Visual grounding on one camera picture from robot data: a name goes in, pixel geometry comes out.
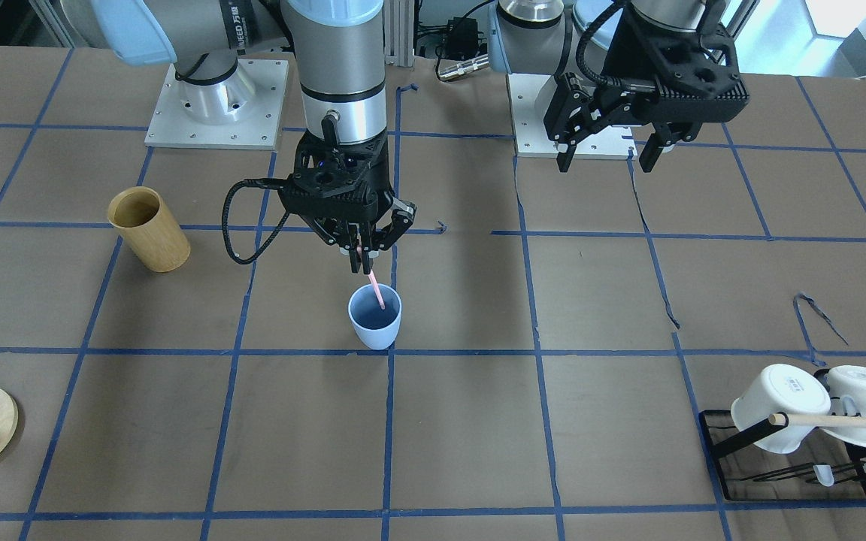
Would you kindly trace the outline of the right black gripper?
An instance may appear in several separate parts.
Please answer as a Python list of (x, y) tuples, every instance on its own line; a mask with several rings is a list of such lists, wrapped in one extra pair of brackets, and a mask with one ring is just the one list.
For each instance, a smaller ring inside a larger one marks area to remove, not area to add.
[(352, 274), (373, 274), (378, 250), (391, 249), (415, 219), (416, 205), (395, 197), (388, 158), (384, 132), (339, 147), (305, 132), (292, 174), (276, 183), (286, 211), (327, 244), (347, 249)]

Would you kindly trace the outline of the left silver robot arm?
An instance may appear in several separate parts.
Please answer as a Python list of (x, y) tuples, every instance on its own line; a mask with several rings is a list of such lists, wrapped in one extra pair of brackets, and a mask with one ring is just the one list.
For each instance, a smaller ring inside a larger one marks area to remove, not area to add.
[(605, 128), (651, 125), (639, 158), (648, 174), (665, 150), (749, 103), (725, 9), (725, 1), (495, 1), (490, 65), (553, 79), (540, 111), (560, 171)]

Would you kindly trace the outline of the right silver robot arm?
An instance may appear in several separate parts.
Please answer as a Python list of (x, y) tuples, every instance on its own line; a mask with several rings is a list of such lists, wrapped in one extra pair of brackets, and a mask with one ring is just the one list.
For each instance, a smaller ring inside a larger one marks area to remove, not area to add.
[(227, 192), (221, 226), (246, 188), (277, 192), (339, 247), (353, 273), (369, 274), (415, 219), (389, 181), (386, 72), (381, 1), (62, 1), (88, 44), (128, 65), (171, 64), (192, 88), (225, 83), (238, 59), (285, 41), (298, 63), (306, 129), (292, 173), (245, 179)]

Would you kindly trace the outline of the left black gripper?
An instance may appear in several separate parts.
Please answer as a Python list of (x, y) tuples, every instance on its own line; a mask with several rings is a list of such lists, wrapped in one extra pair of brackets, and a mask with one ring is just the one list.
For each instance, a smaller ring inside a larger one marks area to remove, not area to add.
[(640, 170), (693, 141), (702, 124), (749, 103), (722, 8), (575, 8), (570, 62), (553, 79), (544, 131), (566, 174), (581, 141), (615, 125), (652, 125)]

